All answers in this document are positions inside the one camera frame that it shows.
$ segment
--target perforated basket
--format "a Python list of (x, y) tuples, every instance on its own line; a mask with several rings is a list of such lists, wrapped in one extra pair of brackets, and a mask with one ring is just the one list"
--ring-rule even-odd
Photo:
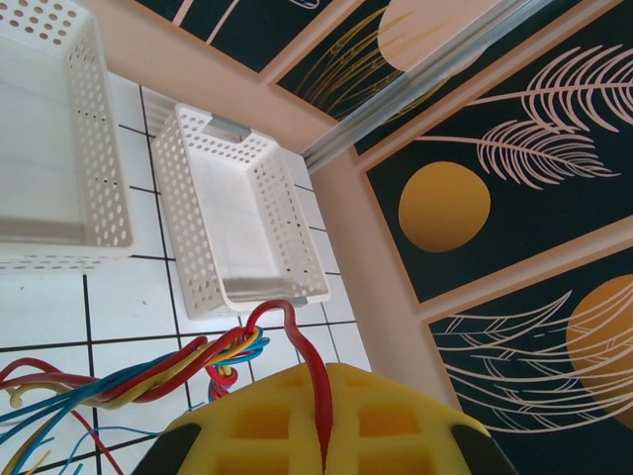
[(178, 104), (151, 145), (191, 319), (328, 297), (310, 230), (272, 139)]
[(132, 253), (94, 16), (0, 0), (0, 272), (90, 270)]

